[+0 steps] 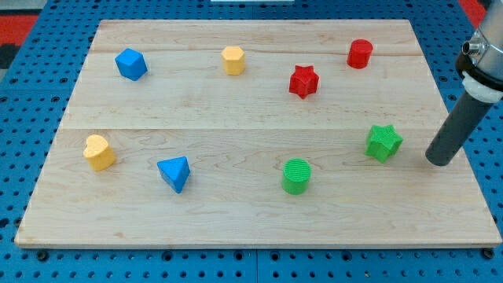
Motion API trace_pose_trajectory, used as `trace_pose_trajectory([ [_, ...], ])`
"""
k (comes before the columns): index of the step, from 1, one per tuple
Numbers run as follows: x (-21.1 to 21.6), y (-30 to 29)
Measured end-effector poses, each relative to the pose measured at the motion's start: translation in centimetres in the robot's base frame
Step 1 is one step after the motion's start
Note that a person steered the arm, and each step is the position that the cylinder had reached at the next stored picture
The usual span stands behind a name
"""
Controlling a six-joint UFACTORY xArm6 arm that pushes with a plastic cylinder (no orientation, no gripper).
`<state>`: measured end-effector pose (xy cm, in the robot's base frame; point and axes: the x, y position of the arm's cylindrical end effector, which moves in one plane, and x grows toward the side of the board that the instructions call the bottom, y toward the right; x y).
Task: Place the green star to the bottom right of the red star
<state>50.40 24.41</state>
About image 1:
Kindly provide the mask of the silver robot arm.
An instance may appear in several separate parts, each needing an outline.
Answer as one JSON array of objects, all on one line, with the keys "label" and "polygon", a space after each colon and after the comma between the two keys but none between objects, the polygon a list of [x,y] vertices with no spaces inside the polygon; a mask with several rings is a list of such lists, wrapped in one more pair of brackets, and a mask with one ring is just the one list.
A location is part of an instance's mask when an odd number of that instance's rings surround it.
[{"label": "silver robot arm", "polygon": [[493,0],[456,60],[461,78],[470,75],[491,89],[502,91],[502,0]]}]

